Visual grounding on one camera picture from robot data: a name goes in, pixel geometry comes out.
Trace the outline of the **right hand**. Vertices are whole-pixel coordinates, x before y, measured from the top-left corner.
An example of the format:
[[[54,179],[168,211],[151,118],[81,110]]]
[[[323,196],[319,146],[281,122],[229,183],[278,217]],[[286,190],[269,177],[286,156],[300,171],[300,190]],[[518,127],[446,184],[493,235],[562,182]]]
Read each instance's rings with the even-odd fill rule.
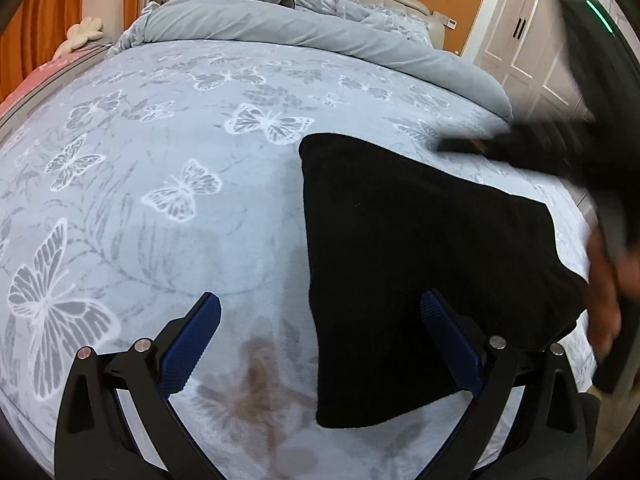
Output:
[[[599,228],[589,235],[586,251],[589,259],[587,337],[597,361],[601,363],[611,352],[613,342],[620,333],[622,317],[617,301],[617,276],[608,260]]]

